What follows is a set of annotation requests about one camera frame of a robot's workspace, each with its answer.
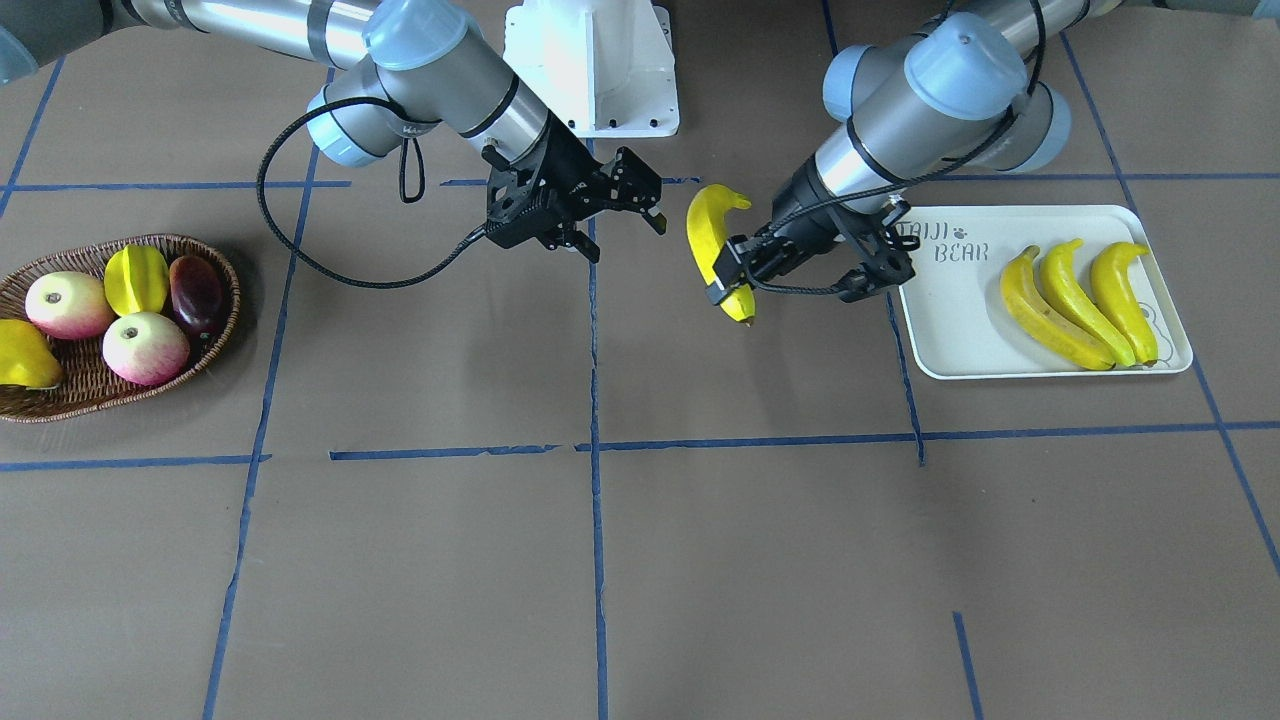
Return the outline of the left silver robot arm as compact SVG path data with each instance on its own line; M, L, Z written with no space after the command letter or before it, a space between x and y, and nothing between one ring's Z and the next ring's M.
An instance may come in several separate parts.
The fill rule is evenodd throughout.
M755 315L754 291L846 243L856 265L814 295L845 302L908 282L919 240L900 234L901 192L966 165L998 173L1042 168L1068 141L1066 102L1041 81L1048 38L1115 10L1115 1L950 1L918 31L840 51L823 79L836 129L774 196L771 219L732 236L749 201L709 184L687 210L687 238L712 304Z

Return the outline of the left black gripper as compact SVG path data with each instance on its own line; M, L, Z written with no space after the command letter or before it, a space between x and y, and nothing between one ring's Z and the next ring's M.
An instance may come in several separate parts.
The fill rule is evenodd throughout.
M827 254L841 234L856 234L861 215L836 202L788 223L786 217L833 195L822 181L817 158L809 156L774 196L765 236L703 233L705 295L717 307L755 307L758 281L786 275L808 259Z

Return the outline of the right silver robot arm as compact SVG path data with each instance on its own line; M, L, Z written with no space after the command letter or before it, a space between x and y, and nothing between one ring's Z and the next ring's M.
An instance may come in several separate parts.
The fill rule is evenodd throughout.
M3 82L125 28L188 29L337 69L310 101L307 131L332 161L366 167L445 126L489 165L480 236L534 240L588 260L580 223L640 215L658 233L660 177L621 149L598 161L452 1L5 1Z

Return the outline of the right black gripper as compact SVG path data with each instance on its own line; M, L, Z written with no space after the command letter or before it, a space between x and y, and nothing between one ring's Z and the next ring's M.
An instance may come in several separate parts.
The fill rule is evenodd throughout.
M515 156L504 147L500 154L518 160L538 145L547 149L544 172L559 193L562 217L562 225L540 233L545 249L573 251L598 264L599 245L573 224L603 211L637 214L655 233L667 233L668 222L659 209L662 178L632 149L622 146L612 159L595 161L568 127L548 111L544 128L522 155Z

